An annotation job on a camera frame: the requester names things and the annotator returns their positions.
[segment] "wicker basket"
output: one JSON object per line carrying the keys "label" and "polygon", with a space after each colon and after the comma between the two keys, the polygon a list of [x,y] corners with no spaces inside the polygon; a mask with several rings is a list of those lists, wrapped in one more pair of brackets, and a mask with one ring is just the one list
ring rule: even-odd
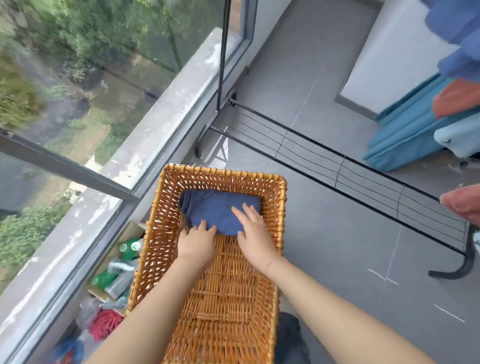
{"label": "wicker basket", "polygon": [[[287,182],[279,175],[168,165],[160,174],[128,312],[177,256],[185,189],[217,189],[261,198],[261,214],[283,248]],[[279,291],[245,259],[237,238],[215,237],[216,258],[185,303],[164,363],[273,363]]]}

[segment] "hand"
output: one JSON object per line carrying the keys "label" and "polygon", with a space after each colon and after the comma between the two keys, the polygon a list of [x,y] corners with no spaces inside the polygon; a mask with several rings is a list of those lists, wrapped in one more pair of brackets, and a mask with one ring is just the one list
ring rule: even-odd
{"label": "hand", "polygon": [[204,272],[215,260],[215,246],[213,239],[216,226],[207,230],[207,223],[202,220],[199,227],[192,227],[180,233],[178,242],[178,258],[189,260],[192,267],[199,267]]}
{"label": "hand", "polygon": [[266,273],[272,261],[280,257],[264,219],[253,206],[243,204],[245,214],[232,207],[232,212],[243,225],[245,232],[239,231],[238,242],[245,258],[259,271]]}

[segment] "orange garment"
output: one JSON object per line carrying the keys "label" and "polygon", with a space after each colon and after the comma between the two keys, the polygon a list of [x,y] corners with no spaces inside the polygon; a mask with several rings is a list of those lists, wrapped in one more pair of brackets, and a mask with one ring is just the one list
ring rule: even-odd
{"label": "orange garment", "polygon": [[457,78],[435,97],[432,109],[437,119],[441,119],[477,105],[480,105],[480,83]]}
{"label": "orange garment", "polygon": [[480,225],[480,183],[440,196],[440,203],[475,225]]}

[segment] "person's leg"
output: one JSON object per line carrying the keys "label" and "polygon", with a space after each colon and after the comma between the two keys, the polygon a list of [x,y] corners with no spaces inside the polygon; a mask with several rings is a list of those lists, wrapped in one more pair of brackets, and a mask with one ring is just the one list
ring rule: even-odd
{"label": "person's leg", "polygon": [[309,350],[301,336],[300,322],[286,312],[278,314],[275,364],[310,364]]}

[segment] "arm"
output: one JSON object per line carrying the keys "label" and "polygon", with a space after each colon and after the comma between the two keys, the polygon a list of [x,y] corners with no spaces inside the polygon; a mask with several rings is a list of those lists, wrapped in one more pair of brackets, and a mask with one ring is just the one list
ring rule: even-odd
{"label": "arm", "polygon": [[420,349],[280,256],[252,207],[232,208],[245,229],[242,252],[275,283],[338,364],[434,364]]}
{"label": "arm", "polygon": [[161,363],[193,286],[215,258],[216,227],[180,233],[178,257],[158,284],[92,354],[87,364]]}

